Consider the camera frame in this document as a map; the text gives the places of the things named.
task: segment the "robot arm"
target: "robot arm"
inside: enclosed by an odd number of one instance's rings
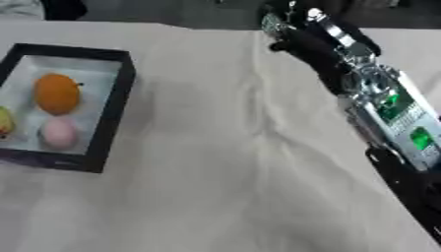
[[[366,142],[366,156],[413,216],[441,244],[441,122],[400,70],[358,29],[290,1],[263,8],[273,50],[299,57],[319,74]]]

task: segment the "orange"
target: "orange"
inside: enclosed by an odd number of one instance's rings
[[[78,85],[69,77],[47,74],[35,83],[35,102],[52,115],[70,113],[80,103]]]

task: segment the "white table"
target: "white table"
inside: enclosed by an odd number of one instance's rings
[[[441,111],[440,31],[367,31]],[[439,251],[303,63],[256,31],[1,23],[15,42],[129,50],[102,175],[0,164],[3,252]]]

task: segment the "gray floor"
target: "gray floor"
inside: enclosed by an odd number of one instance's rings
[[[264,0],[84,0],[89,12],[82,20],[162,23],[195,29],[256,29],[256,10]],[[441,28],[441,1],[413,0],[410,9],[354,8],[347,17],[356,25],[375,28]]]
[[[196,29],[256,28],[261,0],[86,0],[86,21],[148,22]]]

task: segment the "yellow fruit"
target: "yellow fruit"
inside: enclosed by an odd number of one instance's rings
[[[69,77],[47,74],[35,84],[35,101],[52,115],[70,113],[80,103],[78,85]]]
[[[8,109],[0,106],[0,138],[7,137],[15,129],[14,119]]]

